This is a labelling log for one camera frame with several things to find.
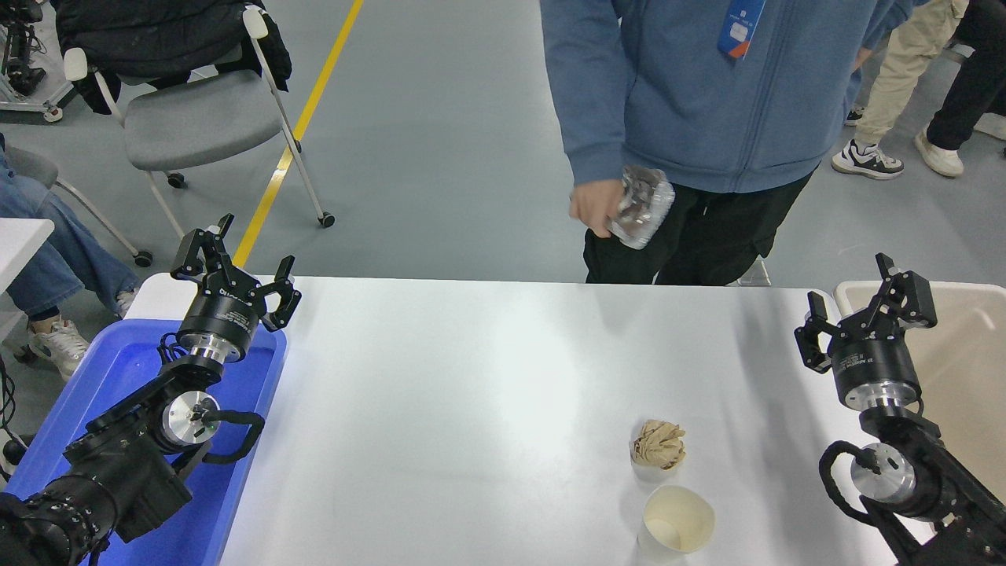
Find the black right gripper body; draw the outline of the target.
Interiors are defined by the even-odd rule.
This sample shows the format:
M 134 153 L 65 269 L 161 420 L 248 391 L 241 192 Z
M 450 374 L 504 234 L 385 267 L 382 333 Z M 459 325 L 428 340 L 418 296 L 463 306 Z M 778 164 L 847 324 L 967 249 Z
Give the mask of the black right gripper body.
M 905 407 L 921 398 L 904 336 L 833 338 L 832 372 L 845 407 Z

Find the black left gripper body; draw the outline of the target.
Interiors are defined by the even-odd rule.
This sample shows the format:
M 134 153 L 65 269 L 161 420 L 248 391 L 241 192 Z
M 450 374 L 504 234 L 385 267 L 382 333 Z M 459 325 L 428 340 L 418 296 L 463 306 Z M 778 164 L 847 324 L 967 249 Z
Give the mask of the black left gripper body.
M 244 357 L 261 318 L 255 285 L 200 287 L 178 330 L 178 344 L 191 355 Z

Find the person's hand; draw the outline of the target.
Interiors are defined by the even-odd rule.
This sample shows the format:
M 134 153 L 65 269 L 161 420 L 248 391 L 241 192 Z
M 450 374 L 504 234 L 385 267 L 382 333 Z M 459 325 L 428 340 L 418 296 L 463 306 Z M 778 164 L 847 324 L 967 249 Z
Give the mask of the person's hand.
M 618 214 L 624 197 L 621 179 L 604 179 L 575 184 L 569 193 L 569 218 L 576 219 L 600 239 L 613 236 L 608 223 Z

